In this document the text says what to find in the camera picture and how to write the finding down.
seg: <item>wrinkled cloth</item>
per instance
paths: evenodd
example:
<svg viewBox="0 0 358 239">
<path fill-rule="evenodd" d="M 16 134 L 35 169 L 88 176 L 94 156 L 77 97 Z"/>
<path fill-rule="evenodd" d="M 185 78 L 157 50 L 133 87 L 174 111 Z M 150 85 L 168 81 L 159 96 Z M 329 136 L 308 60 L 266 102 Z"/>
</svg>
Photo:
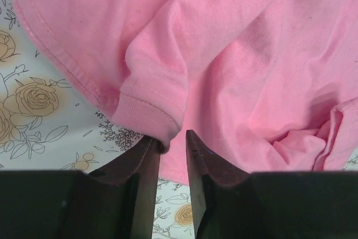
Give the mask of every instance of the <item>wrinkled cloth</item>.
<svg viewBox="0 0 358 239">
<path fill-rule="evenodd" d="M 335 170 L 358 146 L 358 0 L 14 0 L 28 35 L 115 124 L 185 131 L 248 171 Z"/>
</svg>

